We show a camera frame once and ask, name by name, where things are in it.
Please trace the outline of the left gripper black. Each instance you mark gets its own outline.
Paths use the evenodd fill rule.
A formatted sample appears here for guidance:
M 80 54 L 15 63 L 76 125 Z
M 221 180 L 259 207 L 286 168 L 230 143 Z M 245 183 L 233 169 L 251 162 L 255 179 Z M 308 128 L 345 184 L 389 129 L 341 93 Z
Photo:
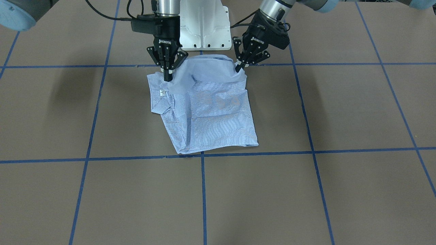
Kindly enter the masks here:
M 237 73 L 250 65 L 269 59 L 268 46 L 284 50 L 290 43 L 288 36 L 290 25 L 288 23 L 271 20 L 260 10 L 251 13 L 243 21 L 249 17 L 253 17 L 250 23 L 243 23 L 243 26 L 247 26 L 243 40 L 241 37 L 233 37 L 233 47 L 237 59 L 235 71 Z

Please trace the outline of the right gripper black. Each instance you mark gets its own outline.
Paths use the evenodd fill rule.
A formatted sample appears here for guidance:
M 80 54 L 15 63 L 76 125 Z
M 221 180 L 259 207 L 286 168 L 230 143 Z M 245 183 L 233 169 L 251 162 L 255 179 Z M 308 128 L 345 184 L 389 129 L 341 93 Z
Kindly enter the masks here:
M 163 71 L 164 81 L 173 80 L 173 73 L 187 59 L 189 54 L 179 51 L 180 44 L 180 17 L 179 16 L 155 16 L 154 46 L 147 47 L 148 54 Z M 169 49 L 177 51 L 173 61 L 169 59 Z

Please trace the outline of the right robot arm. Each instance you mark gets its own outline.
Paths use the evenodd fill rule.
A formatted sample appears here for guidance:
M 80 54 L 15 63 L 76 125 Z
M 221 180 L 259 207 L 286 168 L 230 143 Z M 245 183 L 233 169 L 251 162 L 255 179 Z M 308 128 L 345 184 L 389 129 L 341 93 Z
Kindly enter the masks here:
M 57 0 L 2 0 L 1 26 L 14 31 L 28 31 L 57 3 Z M 188 56 L 182 50 L 180 41 L 180 3 L 179 0 L 151 0 L 151 12 L 146 13 L 146 3 L 142 0 L 139 13 L 134 15 L 131 11 L 132 1 L 128 0 L 125 6 L 127 16 L 116 17 L 104 14 L 90 0 L 85 1 L 93 14 L 107 20 L 129 23 L 133 32 L 153 36 L 153 43 L 146 50 L 166 82 L 173 79 L 175 71 Z

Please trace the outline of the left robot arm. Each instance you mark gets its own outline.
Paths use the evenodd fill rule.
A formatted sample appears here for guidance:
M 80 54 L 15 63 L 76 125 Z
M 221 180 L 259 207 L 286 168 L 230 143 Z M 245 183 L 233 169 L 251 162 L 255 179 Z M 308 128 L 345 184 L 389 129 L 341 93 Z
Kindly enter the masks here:
M 296 3 L 285 20 L 290 45 L 271 49 L 265 66 L 246 69 L 250 79 L 300 82 L 334 79 L 435 81 L 435 14 L 399 2 L 340 1 L 328 13 Z

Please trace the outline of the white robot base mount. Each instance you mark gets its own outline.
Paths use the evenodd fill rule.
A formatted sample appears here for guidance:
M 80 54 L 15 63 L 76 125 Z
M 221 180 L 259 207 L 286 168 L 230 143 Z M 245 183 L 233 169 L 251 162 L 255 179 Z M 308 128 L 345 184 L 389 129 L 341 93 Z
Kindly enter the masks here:
M 220 0 L 181 0 L 180 43 L 184 51 L 227 51 L 232 47 L 228 7 Z

